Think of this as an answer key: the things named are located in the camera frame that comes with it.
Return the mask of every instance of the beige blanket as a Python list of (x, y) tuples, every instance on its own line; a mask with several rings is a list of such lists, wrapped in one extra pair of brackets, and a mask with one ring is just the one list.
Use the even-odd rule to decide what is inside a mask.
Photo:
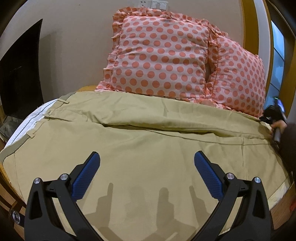
[[(267, 198), (287, 177), (267, 128), (255, 118), (119, 92), (77, 92), (57, 101), (0, 160), (27, 201), (34, 178), (57, 179), (96, 151), (101, 166), (77, 203), (97, 232), (109, 241), (185, 241), (217, 204), (194, 166), (199, 150), (225, 173), (259, 176)], [(58, 204), (57, 210), (72, 232)]]

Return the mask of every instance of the metal bolt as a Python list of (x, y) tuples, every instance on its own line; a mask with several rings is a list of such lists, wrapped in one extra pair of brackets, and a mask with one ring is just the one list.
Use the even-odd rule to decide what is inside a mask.
[(14, 222), (16, 223), (16, 224), (20, 224), (20, 215), (19, 215), (19, 213), (18, 212), (16, 212), (16, 211), (12, 211), (12, 219), (14, 220)]
[(68, 174), (62, 174), (60, 178), (61, 180), (65, 181), (68, 178)]
[(255, 181), (256, 183), (260, 183), (260, 182), (261, 182), (261, 179), (260, 179), (259, 177), (255, 177), (255, 178), (254, 178), (254, 181)]
[(230, 179), (230, 180), (234, 179), (234, 175), (233, 175), (232, 173), (227, 173), (226, 176), (227, 176), (227, 178)]
[(38, 184), (40, 182), (40, 178), (35, 178), (34, 183)]

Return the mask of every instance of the blue textured pad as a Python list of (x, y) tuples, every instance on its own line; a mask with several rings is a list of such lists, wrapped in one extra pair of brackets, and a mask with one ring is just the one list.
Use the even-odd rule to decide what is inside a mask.
[(223, 199), (223, 184), (201, 153), (194, 155), (194, 165), (213, 198)]
[(82, 199), (94, 175), (100, 167), (100, 156), (95, 153), (80, 172), (72, 185), (72, 199)]

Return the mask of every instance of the pillow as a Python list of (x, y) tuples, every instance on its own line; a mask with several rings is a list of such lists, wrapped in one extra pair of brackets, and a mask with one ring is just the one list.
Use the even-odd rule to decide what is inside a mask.
[(97, 90), (205, 98), (206, 20), (145, 7), (120, 9), (113, 19), (113, 51)]
[(218, 107), (259, 117), (265, 100), (265, 72), (262, 59), (209, 25), (209, 65), (212, 74), (206, 83)]

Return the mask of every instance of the television screen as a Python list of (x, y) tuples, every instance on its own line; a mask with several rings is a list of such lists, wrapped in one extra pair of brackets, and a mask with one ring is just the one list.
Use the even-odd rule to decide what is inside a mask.
[(30, 27), (0, 60), (0, 98), (4, 113), (24, 120), (44, 101), (38, 48), (42, 19)]

